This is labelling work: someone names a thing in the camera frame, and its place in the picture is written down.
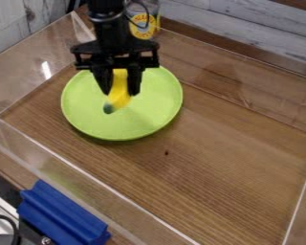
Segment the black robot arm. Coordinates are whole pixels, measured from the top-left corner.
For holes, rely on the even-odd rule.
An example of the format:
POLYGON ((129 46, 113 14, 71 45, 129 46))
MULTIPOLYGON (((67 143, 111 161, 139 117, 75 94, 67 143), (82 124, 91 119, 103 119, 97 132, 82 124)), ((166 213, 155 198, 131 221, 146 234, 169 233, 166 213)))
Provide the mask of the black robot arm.
POLYGON ((105 94, 111 89, 113 71, 125 69, 127 93, 135 96, 145 69, 159 67, 159 44, 131 34, 126 0, 86 0, 86 4, 95 39, 70 48, 75 68, 91 72, 105 94))

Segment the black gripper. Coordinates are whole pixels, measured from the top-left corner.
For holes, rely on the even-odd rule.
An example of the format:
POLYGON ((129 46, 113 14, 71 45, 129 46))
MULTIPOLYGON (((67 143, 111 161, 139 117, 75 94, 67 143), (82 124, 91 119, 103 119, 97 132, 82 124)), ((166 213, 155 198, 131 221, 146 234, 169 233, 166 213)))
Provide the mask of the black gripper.
POLYGON ((125 17, 105 22, 93 20, 93 26, 95 39, 70 49, 75 67, 78 70, 91 70, 105 95, 111 88, 111 69, 127 69, 127 92, 130 96, 135 96, 139 93, 142 70, 159 66, 159 44, 131 35, 125 17))

